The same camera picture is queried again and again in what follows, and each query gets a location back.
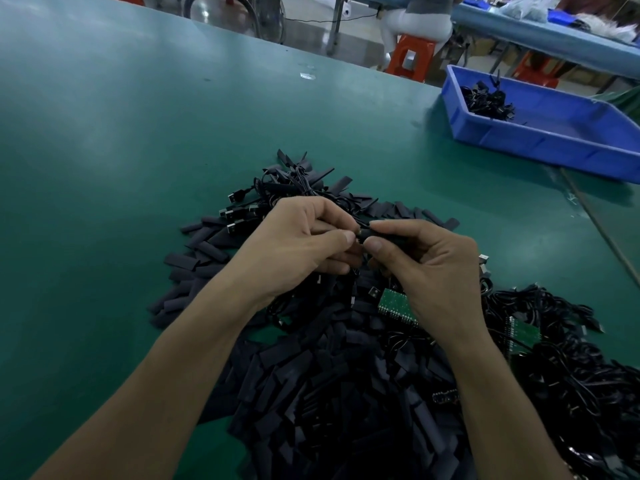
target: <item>blue plastic bin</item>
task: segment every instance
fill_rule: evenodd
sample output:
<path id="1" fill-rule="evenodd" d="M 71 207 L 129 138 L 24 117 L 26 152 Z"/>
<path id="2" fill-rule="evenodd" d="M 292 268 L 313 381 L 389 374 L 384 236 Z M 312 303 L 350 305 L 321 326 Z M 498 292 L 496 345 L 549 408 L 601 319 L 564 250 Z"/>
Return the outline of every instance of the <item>blue plastic bin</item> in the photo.
<path id="1" fill-rule="evenodd" d="M 492 120 L 468 112 L 460 91 L 479 80 L 492 88 L 489 74 L 447 67 L 442 97 L 456 140 L 640 184 L 640 127 L 611 104 L 503 79 L 515 117 Z"/>
<path id="2" fill-rule="evenodd" d="M 547 21 L 549 23 L 556 23 L 557 25 L 564 25 L 566 27 L 574 23 L 576 21 L 576 17 L 569 15 L 567 12 L 562 10 L 549 10 Z"/>
<path id="3" fill-rule="evenodd" d="M 465 5 L 475 6 L 482 10 L 489 10 L 489 8 L 491 8 L 491 5 L 484 0 L 463 0 L 463 3 Z"/>

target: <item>hand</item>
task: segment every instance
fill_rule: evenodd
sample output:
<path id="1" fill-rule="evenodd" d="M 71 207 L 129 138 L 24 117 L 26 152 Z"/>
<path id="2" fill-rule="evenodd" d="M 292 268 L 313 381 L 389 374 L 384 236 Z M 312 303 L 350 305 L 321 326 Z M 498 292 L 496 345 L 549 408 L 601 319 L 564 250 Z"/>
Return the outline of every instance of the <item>hand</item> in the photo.
<path id="1" fill-rule="evenodd" d="M 283 198 L 215 279 L 267 306 L 311 272 L 347 274 L 362 264 L 360 226 L 324 197 Z"/>
<path id="2" fill-rule="evenodd" d="M 478 249 L 469 237 L 421 220 L 373 221 L 371 228 L 409 238 L 411 257 L 395 244 L 370 237 L 364 248 L 393 273 L 420 325 L 445 349 L 488 334 L 480 302 Z"/>

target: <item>fingernail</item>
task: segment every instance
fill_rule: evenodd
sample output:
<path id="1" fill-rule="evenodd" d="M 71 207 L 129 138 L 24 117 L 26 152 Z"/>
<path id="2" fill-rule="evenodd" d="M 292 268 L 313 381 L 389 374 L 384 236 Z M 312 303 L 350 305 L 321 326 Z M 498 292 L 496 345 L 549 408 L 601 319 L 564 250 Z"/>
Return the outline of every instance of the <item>fingernail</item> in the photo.
<path id="1" fill-rule="evenodd" d="M 370 237 L 364 242 L 364 249 L 370 253 L 377 253 L 382 249 L 382 239 L 379 237 Z"/>
<path id="2" fill-rule="evenodd" d="M 353 231 L 350 231 L 350 230 L 343 230 L 342 232 L 344 233 L 344 236 L 347 238 L 347 244 L 352 245 L 353 242 L 356 240 L 356 234 L 354 234 Z"/>

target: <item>person's left hand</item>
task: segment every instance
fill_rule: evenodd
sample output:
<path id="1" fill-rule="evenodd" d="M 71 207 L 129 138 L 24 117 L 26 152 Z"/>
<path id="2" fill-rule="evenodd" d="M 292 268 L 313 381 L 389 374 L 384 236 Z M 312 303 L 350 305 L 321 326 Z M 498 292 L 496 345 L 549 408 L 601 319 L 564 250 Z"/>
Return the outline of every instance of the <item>person's left hand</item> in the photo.
<path id="1" fill-rule="evenodd" d="M 353 217 L 324 197 L 283 198 L 216 280 L 235 283 L 247 299 L 267 306 L 313 271 L 347 274 L 359 267 L 359 231 Z"/>

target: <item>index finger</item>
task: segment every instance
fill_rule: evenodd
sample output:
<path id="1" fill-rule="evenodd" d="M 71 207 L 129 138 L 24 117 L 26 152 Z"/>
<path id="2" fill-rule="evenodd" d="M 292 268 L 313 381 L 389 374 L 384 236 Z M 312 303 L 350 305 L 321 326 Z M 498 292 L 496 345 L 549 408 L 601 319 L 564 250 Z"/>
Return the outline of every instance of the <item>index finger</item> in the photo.
<path id="1" fill-rule="evenodd" d="M 316 219 L 322 219 L 338 229 L 350 230 L 356 234 L 360 232 L 360 226 L 355 219 L 329 199 L 319 196 L 300 197 L 300 199 L 309 217 L 309 224 Z"/>
<path id="2" fill-rule="evenodd" d="M 428 247 L 436 245 L 452 234 L 451 231 L 434 223 L 420 219 L 389 219 L 386 221 L 371 221 L 371 228 L 383 234 L 395 234 L 412 237 Z"/>

